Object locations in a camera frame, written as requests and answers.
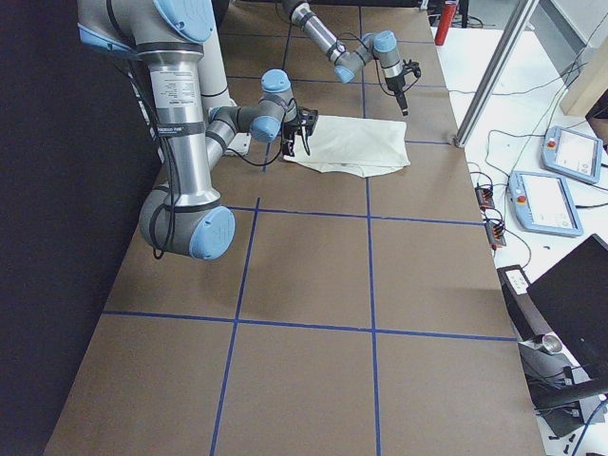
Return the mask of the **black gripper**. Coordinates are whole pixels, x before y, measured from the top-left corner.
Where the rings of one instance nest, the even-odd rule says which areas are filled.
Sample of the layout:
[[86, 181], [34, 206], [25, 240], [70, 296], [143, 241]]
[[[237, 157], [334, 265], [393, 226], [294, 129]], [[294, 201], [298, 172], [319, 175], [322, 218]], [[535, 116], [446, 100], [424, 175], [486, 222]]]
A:
[[400, 74], [393, 77], [386, 77], [385, 82], [388, 90], [394, 95], [399, 105], [403, 116], [409, 114], [408, 101], [405, 95], [406, 77], [404, 74]]
[[287, 157], [295, 155], [295, 137], [299, 135], [302, 141], [308, 139], [309, 109], [299, 107], [294, 117], [283, 124], [282, 154]]

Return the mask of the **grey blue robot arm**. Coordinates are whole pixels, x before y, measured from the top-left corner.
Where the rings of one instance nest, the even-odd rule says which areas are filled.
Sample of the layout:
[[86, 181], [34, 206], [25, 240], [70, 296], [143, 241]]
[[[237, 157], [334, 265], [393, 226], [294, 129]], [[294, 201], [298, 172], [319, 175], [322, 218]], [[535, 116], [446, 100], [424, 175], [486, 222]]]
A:
[[417, 62], [401, 57], [397, 39], [391, 30], [355, 36], [358, 47], [348, 50], [347, 45], [312, 10], [308, 1], [275, 1], [275, 9], [278, 8], [283, 10], [283, 17], [291, 26], [300, 29], [321, 49], [332, 63], [333, 72], [341, 83], [352, 81], [368, 63], [374, 61], [379, 67], [378, 72], [382, 72], [385, 78], [386, 93], [396, 100], [403, 116], [409, 114], [407, 75], [413, 73], [419, 78], [420, 67]]
[[236, 219], [213, 187], [213, 167], [239, 134], [261, 143], [279, 140], [280, 153], [293, 154], [296, 136], [312, 136], [316, 111], [297, 103], [281, 69], [262, 76], [257, 104], [232, 103], [209, 1], [81, 1], [78, 27], [84, 44], [141, 62], [149, 72], [148, 83], [135, 72], [128, 77], [142, 97], [167, 172], [139, 218], [154, 256], [221, 257]]

